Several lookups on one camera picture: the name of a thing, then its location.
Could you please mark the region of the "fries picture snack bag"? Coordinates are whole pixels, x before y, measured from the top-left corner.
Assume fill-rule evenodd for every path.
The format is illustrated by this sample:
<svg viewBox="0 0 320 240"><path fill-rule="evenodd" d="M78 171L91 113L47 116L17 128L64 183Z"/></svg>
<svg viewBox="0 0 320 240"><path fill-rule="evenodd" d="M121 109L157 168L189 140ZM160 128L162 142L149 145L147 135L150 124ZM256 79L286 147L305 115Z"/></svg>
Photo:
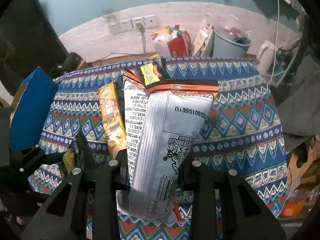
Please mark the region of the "fries picture snack bag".
<svg viewBox="0 0 320 240"><path fill-rule="evenodd" d="M168 79L144 85L125 70L124 106L129 189L117 194L122 213L157 223L178 220L178 170L218 94L216 80Z"/></svg>

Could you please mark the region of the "gold snack pack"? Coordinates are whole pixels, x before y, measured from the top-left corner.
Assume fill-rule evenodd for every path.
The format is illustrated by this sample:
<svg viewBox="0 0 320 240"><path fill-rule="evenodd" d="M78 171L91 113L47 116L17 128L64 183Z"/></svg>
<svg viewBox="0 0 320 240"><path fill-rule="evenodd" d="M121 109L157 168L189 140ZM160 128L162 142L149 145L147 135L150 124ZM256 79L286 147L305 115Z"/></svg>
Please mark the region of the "gold snack pack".
<svg viewBox="0 0 320 240"><path fill-rule="evenodd" d="M126 148L125 125L120 113L115 82L98 90L103 128L107 137L107 148L112 159Z"/></svg>

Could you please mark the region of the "black yellow snack bag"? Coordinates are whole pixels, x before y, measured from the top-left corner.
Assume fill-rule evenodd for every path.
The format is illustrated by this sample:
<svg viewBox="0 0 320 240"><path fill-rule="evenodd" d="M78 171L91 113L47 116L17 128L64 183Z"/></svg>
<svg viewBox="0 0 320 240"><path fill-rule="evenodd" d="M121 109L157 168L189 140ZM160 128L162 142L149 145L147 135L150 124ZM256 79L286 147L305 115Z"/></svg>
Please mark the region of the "black yellow snack bag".
<svg viewBox="0 0 320 240"><path fill-rule="evenodd" d="M166 80L168 78L164 69L165 65L161 59L151 59L143 61L140 66L140 77L144 85L150 85L155 82Z"/></svg>

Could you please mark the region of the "patterned blue tablecloth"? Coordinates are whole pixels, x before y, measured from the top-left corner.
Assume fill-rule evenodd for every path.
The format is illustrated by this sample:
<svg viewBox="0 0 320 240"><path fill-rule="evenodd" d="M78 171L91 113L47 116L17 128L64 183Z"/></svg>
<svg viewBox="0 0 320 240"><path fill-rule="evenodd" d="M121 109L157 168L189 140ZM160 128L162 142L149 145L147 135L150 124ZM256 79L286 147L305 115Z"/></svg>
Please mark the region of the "patterned blue tablecloth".
<svg viewBox="0 0 320 240"><path fill-rule="evenodd" d="M123 87L126 69L140 77L143 61L88 68L55 79L58 85L41 133L39 147L66 151L84 133L100 165L109 159L99 112L99 88L115 82ZM217 80L219 93L191 150L208 167L237 170L275 217L287 195L283 129L268 85L246 59L185 57L162 59L167 79Z"/></svg>

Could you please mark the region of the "blue cardboard box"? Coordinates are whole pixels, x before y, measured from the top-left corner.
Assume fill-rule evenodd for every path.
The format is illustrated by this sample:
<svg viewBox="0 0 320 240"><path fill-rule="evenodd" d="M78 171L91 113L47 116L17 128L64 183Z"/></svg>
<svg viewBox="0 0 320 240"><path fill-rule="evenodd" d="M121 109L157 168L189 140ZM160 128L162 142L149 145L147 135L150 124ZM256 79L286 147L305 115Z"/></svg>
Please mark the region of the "blue cardboard box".
<svg viewBox="0 0 320 240"><path fill-rule="evenodd" d="M10 125L9 148L12 152L39 143L49 108L58 89L58 85L40 67L23 80L22 84L25 89Z"/></svg>

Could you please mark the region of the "black roller device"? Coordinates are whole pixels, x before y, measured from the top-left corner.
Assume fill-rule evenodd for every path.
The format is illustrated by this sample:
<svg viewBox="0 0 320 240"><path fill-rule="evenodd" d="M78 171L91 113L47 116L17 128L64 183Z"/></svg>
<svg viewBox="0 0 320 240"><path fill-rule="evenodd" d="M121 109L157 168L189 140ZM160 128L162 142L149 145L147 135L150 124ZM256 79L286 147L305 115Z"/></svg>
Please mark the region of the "black roller device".
<svg viewBox="0 0 320 240"><path fill-rule="evenodd" d="M65 61L61 66L58 66L58 70L62 73L67 72L73 72L77 70L77 68L80 66L80 63L83 61L83 58L78 55L77 53L71 52L67 55Z"/></svg>

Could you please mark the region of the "light blue waste bin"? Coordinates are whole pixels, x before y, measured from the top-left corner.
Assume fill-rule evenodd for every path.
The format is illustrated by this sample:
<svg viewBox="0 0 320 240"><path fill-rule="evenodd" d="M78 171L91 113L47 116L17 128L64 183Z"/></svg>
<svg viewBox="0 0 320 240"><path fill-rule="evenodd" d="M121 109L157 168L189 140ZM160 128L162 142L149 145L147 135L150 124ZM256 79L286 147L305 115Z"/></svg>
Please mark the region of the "light blue waste bin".
<svg viewBox="0 0 320 240"><path fill-rule="evenodd" d="M213 57L244 58L252 41L246 34L228 34L221 28L214 29Z"/></svg>

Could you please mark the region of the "red white shopping bag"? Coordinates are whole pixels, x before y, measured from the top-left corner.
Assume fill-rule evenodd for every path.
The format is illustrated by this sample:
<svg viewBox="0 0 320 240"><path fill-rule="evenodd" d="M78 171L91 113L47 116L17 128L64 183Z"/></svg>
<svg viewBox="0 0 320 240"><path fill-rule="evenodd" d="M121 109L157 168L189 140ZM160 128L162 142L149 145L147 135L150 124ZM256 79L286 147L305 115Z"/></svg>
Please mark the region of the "red white shopping bag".
<svg viewBox="0 0 320 240"><path fill-rule="evenodd" d="M160 57L188 57L191 46L190 35L180 30L179 25L167 26L150 34L152 45Z"/></svg>

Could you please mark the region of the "white kettle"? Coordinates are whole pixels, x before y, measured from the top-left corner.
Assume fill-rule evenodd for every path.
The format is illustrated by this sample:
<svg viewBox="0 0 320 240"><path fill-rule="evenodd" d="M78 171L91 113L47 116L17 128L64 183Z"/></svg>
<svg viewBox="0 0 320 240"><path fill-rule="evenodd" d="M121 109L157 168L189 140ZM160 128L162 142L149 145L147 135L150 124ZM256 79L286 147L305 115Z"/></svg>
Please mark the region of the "white kettle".
<svg viewBox="0 0 320 240"><path fill-rule="evenodd" d="M274 56L277 50L277 47L268 40L265 40L260 46L257 53L258 63L256 64L256 68L261 75L268 73L270 67L274 63Z"/></svg>

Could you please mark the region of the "white wall outlet strip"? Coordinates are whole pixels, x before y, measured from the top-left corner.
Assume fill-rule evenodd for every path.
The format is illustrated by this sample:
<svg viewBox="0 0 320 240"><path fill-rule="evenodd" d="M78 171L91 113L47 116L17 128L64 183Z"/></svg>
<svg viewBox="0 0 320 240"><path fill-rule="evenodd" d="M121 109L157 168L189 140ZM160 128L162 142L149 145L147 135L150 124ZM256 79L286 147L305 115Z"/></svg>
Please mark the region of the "white wall outlet strip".
<svg viewBox="0 0 320 240"><path fill-rule="evenodd" d="M138 16L132 19L121 20L119 22L107 24L110 33L118 34L126 31L133 31L139 27L151 28L159 26L159 21L156 15Z"/></svg>

